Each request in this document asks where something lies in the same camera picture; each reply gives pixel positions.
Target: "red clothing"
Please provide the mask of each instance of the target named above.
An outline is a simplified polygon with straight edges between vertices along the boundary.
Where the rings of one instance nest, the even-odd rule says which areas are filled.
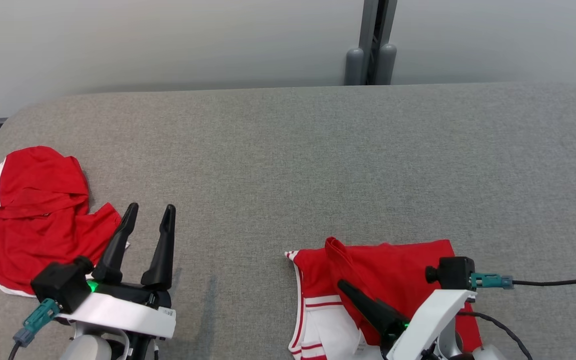
[[[455,256],[455,253],[446,239],[417,244],[344,246],[339,240],[329,237],[324,248],[291,251],[287,255],[299,269],[300,299],[339,296],[341,304],[357,328],[361,329],[366,343],[378,346],[379,334],[336,286],[339,280],[350,282],[366,296],[383,301],[411,319],[430,294],[440,289],[438,282],[426,282],[426,267],[437,267],[439,258]],[[336,301],[331,301],[318,306],[335,304]],[[471,312],[471,305],[466,303],[464,310]],[[465,351],[471,352],[481,346],[474,317],[458,316],[456,329],[462,337]],[[295,333],[289,346],[291,351],[299,349],[300,337],[300,333]]]
[[[110,203],[89,212],[89,190],[75,157],[46,146],[9,153],[0,168],[0,284],[33,291],[50,262],[83,255],[96,264],[121,222]]]

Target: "gray upholstered surface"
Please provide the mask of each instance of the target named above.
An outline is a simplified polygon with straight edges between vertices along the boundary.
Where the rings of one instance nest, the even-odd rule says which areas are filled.
[[[175,339],[165,359],[289,359],[294,271],[282,252],[448,238],[486,272],[576,277],[576,86],[393,87],[110,93],[28,107],[0,132],[74,155],[94,208],[141,209],[124,278],[150,262],[177,207]],[[0,292],[0,359],[34,301]],[[476,309],[536,359],[576,359],[576,285],[480,291]],[[508,359],[517,346],[480,323]],[[55,359],[51,324],[22,359]]]

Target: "black cable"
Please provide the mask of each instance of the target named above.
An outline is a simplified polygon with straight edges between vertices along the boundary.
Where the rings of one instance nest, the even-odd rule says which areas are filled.
[[[14,342],[14,346],[12,346],[12,350],[10,350],[10,355],[8,355],[8,360],[13,360],[15,358],[15,355],[17,355],[17,351],[19,350],[20,346],[21,341]]]
[[[574,285],[576,280],[563,280],[563,281],[523,281],[512,280],[514,285],[527,285],[528,287],[558,287],[560,285]]]
[[[494,317],[488,316],[486,314],[482,314],[481,312],[468,312],[468,311],[460,311],[457,313],[457,315],[462,315],[462,316],[466,316],[466,317],[478,317],[478,318],[482,318],[485,321],[489,321],[489,322],[493,323],[499,329],[505,331],[505,333],[508,334],[508,337],[510,337],[510,339],[517,342],[517,345],[519,346],[519,350],[521,350],[523,355],[526,355],[526,358],[528,358],[528,360],[533,360],[533,356],[530,354],[530,351],[528,351],[528,349],[526,348],[524,343],[521,341],[521,339],[517,335],[515,335],[515,333],[512,332],[508,328],[508,326],[505,326],[499,320],[494,319]]]
[[[428,349],[421,351],[421,360],[440,360],[439,356],[435,355],[435,347],[437,343],[434,342]]]

